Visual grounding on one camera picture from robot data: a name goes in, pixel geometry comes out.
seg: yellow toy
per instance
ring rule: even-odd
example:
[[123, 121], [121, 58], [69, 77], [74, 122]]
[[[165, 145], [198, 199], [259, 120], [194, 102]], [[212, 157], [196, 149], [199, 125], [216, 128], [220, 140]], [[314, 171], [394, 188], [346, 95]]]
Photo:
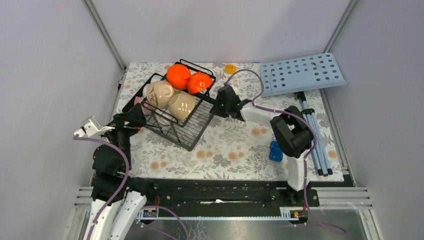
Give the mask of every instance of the yellow toy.
[[225, 66], [224, 72], [226, 72], [227, 74], [233, 74], [236, 72], [236, 66], [227, 64]]

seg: orange cup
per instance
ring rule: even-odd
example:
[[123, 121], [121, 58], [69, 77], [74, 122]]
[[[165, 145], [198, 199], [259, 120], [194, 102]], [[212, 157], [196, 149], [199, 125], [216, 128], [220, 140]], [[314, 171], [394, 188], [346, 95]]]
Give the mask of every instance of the orange cup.
[[190, 78], [190, 70], [181, 64], [174, 64], [168, 68], [166, 72], [166, 79], [168, 83], [173, 86], [174, 89], [184, 90], [187, 88], [187, 84]]
[[203, 72], [196, 72], [195, 74], [190, 76], [190, 79], [188, 80], [188, 93], [189, 94], [196, 94], [198, 92], [201, 92], [205, 89], [207, 89], [210, 85], [212, 85], [212, 79]]

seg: beige cup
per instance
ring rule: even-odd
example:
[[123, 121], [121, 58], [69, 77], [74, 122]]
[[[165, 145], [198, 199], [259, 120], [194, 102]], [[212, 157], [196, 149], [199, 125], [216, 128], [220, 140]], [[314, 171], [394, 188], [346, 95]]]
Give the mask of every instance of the beige cup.
[[174, 95], [174, 88], [167, 81], [155, 81], [144, 87], [143, 96], [158, 109], [165, 109]]
[[196, 100], [192, 95], [181, 91], [180, 93], [175, 93], [171, 97], [168, 105], [169, 112], [176, 119], [182, 121], [193, 111], [196, 105]]

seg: light blue pegboard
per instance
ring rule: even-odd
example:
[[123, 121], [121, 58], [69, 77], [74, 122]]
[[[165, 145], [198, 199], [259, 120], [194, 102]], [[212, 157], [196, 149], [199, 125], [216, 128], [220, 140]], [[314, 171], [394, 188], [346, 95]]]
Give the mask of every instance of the light blue pegboard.
[[348, 84], [332, 53], [262, 63], [262, 97]]

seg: gray wall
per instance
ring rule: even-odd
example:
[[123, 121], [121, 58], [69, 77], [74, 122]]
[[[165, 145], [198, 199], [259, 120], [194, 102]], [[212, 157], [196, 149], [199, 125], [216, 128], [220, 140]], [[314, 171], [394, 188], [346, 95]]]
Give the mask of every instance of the gray wall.
[[95, 147], [73, 132], [104, 123], [119, 69], [82, 1], [13, 0], [0, 73], [0, 239], [60, 239]]
[[129, 62], [257, 62], [322, 53], [349, 0], [93, 0]]
[[329, 90], [352, 167], [387, 240], [424, 239], [424, 1], [360, 1], [333, 53]]

